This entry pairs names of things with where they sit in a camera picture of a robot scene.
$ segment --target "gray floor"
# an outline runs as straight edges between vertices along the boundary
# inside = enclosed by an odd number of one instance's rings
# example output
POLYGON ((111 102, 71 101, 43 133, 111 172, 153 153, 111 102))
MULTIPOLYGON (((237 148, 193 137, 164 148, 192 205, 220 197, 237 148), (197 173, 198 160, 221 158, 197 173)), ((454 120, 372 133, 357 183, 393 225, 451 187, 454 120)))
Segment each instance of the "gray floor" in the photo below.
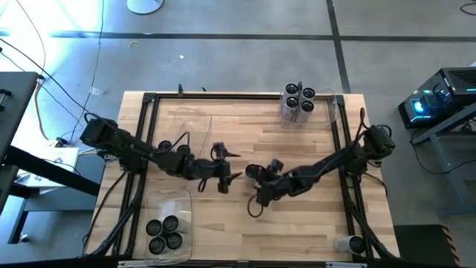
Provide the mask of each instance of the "gray floor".
MULTIPOLYGON (((165 0, 158 12, 148 16, 130 13, 125 1, 105 2, 104 31, 115 33, 332 34, 325 0, 165 0)), ((476 36, 476 17, 459 11, 466 2, 334 0, 334 7, 341 35, 476 36)), ((91 84, 97 40, 50 38, 48 32, 98 31, 100 2, 21 3, 43 33, 46 69, 82 103, 91 84)), ((37 37, 14 1, 0 16, 0 27, 10 29, 7 41, 41 62, 37 37)), ((186 91, 205 87, 211 91, 278 92, 289 81, 302 80, 316 89, 342 92, 333 41, 137 39, 131 46, 134 40, 102 41, 94 84, 100 94, 93 95, 88 104, 89 109, 102 116, 117 117, 125 90, 176 90, 178 83, 186 91)), ((14 51, 2 48, 19 65, 34 70, 14 51)), ((451 196, 441 176, 425 173, 416 163, 408 143, 411 131, 403 128, 396 110, 437 69, 476 62, 476 42, 342 42, 342 48, 352 93, 364 94, 371 122, 385 123, 393 129, 397 150, 385 159, 382 173, 394 224, 448 226, 462 265, 476 267, 476 215, 437 217, 435 211, 451 205, 451 196)), ((15 69, 3 57, 0 67, 15 69)), ((45 86, 74 114, 80 113, 53 83, 47 81, 45 86)), ((39 110, 47 137, 55 138, 72 129, 71 116, 44 92, 39 94, 39 110)), ((456 148, 448 142, 448 153, 455 163, 474 155, 469 149, 474 142, 467 140, 464 144, 465 148, 456 148)), ((428 168, 438 170, 430 150, 423 146, 420 153, 428 168)), ((455 175, 464 176, 474 167, 467 165, 455 175)), ((32 243, 6 246, 6 230, 13 224, 19 201, 10 198, 8 204, 0 218, 0 252, 18 254, 4 253, 0 255, 1 262, 78 255, 91 212, 32 214, 25 228, 32 243), (56 249, 54 254, 45 249, 46 245, 56 249)))

